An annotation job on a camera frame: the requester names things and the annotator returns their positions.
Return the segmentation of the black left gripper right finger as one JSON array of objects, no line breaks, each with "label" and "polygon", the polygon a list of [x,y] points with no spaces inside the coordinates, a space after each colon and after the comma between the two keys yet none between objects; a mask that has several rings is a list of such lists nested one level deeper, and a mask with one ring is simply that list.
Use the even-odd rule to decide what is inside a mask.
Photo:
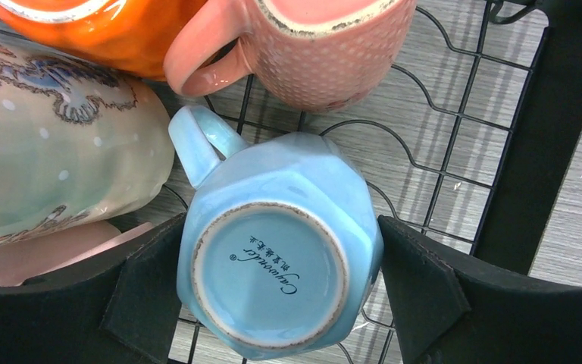
[{"label": "black left gripper right finger", "polygon": [[582,363],[582,287],[500,268],[389,216],[383,279],[405,363]]}]

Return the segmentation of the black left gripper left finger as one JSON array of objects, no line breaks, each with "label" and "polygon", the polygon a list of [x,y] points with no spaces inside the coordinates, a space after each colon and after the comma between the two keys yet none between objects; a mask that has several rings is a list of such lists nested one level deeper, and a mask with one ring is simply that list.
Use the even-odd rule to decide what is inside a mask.
[{"label": "black left gripper left finger", "polygon": [[0,287],[0,363],[165,363],[184,214],[73,265]]}]

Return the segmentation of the light blue cup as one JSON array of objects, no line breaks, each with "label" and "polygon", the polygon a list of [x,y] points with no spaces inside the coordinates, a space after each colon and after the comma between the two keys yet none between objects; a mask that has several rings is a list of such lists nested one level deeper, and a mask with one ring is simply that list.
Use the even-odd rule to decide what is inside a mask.
[{"label": "light blue cup", "polygon": [[195,193],[177,294],[240,356],[292,356],[344,340],[377,279],[383,238],[365,179],[331,140],[247,143],[201,105],[168,132]]}]

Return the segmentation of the small pink cup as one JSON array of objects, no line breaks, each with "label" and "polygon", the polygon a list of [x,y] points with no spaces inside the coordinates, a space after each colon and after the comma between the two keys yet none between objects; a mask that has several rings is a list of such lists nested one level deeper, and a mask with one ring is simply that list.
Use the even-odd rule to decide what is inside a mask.
[{"label": "small pink cup", "polygon": [[386,76],[416,9],[401,1],[209,1],[164,58],[170,87],[206,96],[254,74],[294,108],[324,112]]}]

